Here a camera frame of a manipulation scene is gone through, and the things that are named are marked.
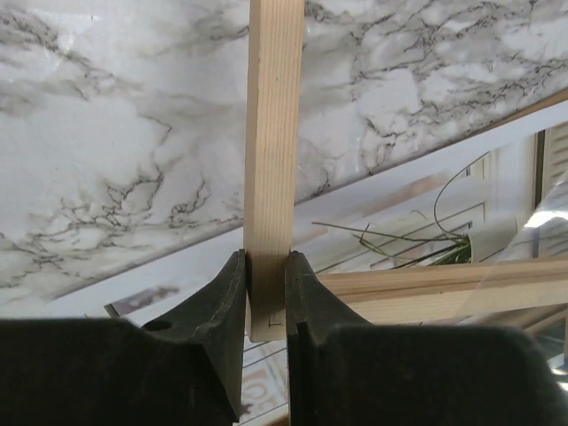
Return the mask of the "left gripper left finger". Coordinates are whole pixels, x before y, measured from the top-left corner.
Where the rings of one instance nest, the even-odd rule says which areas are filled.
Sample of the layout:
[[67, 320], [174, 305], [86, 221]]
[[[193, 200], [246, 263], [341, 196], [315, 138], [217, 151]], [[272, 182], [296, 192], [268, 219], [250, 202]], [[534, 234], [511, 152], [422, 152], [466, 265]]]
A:
[[4, 425], [230, 425], [241, 414], [246, 259], [144, 326], [5, 319]]

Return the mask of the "light wooden picture frame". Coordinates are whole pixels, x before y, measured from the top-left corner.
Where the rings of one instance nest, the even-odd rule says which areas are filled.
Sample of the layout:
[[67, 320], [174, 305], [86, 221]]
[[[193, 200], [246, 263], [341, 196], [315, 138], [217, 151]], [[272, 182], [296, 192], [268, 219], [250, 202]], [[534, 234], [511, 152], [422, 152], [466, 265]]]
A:
[[254, 1], [250, 5], [244, 248], [247, 330], [285, 335], [284, 263], [292, 246], [300, 68], [322, 47], [347, 51], [332, 90], [342, 124], [371, 138], [358, 170], [451, 145], [567, 89], [564, 1]]

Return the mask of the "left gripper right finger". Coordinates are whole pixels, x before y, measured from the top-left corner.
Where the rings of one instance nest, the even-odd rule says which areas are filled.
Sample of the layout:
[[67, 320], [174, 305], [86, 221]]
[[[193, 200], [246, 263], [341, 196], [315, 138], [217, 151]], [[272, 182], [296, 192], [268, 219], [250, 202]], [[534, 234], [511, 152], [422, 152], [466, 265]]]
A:
[[285, 269], [293, 425], [554, 425], [557, 384], [504, 327], [375, 326], [316, 277]]

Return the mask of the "plant photo with backing board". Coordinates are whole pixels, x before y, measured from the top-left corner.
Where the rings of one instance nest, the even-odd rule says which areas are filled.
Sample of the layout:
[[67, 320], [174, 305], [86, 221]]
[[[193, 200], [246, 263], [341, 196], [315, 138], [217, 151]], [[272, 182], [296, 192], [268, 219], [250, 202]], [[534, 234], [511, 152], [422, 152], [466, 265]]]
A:
[[[505, 123], [299, 204], [293, 247], [317, 272], [365, 272], [422, 260], [443, 248], [444, 228], [471, 233], [489, 256], [512, 241], [548, 193], [540, 132], [567, 119], [559, 93]], [[143, 324], [208, 283], [242, 244], [241, 229], [162, 256], [51, 303], [62, 317], [102, 318], [111, 308]]]

